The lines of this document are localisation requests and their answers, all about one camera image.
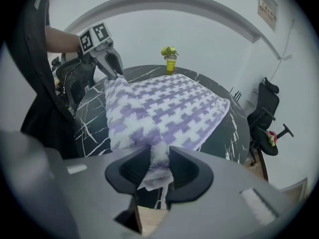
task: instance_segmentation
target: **cable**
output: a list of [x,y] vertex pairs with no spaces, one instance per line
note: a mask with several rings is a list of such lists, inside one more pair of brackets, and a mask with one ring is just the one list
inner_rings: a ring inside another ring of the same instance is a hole
[[279,68],[279,66],[280,66],[280,64],[281,64],[281,61],[282,61],[282,60],[284,59],[284,57],[285,57],[285,53],[286,53],[286,50],[287,50],[287,47],[288,47],[289,38],[290,38],[290,33],[291,33],[291,30],[293,29],[294,23],[295,23],[295,19],[293,19],[293,23],[292,23],[292,25],[291,25],[291,27],[290,27],[290,30],[289,30],[289,33],[288,33],[288,39],[287,39],[287,43],[286,43],[286,47],[285,47],[284,54],[283,54],[283,56],[282,56],[282,58],[281,58],[281,60],[280,60],[280,62],[279,62],[279,65],[277,66],[277,68],[276,68],[274,74],[272,75],[272,77],[271,77],[271,79],[270,79],[269,81],[271,81],[271,80],[273,79],[274,75],[276,74],[276,72],[277,72],[277,70],[278,70],[278,68]]

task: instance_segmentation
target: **white marker cube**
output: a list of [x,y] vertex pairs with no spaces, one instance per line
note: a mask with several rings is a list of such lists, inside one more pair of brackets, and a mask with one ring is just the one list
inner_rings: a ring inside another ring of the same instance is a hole
[[80,43],[83,54],[89,52],[100,43],[111,37],[111,33],[104,22],[90,26],[80,35]]

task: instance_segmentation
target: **marble tabletop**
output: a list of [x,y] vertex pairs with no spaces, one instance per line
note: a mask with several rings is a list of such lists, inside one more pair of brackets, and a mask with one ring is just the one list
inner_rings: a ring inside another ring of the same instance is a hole
[[[124,76],[129,83],[166,75],[166,65],[144,65],[127,68]],[[191,70],[176,67],[172,74],[183,74],[222,98],[230,100],[230,109],[211,136],[198,149],[243,164],[246,160],[250,135],[243,110],[231,94],[212,79]],[[87,92],[75,116],[75,140],[80,156],[110,153],[110,139],[105,111],[104,81],[102,79]],[[138,191],[139,205],[159,209],[161,189]]]

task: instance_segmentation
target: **flower bouquet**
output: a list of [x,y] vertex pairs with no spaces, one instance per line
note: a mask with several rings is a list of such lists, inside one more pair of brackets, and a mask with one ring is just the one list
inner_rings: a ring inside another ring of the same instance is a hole
[[277,143],[277,135],[272,131],[268,131],[267,136],[268,136],[268,140],[269,140],[270,145],[272,147],[274,147]]
[[164,47],[160,53],[162,56],[164,56],[164,59],[166,60],[167,70],[169,72],[174,71],[177,56],[179,56],[175,48]]

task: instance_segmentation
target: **person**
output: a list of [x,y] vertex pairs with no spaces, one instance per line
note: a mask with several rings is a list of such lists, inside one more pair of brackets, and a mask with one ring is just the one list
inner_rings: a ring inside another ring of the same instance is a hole
[[28,0],[7,40],[8,49],[37,96],[21,131],[37,138],[44,147],[58,150],[63,159],[78,157],[74,118],[57,97],[47,52],[79,50],[79,37],[50,26],[49,0]]

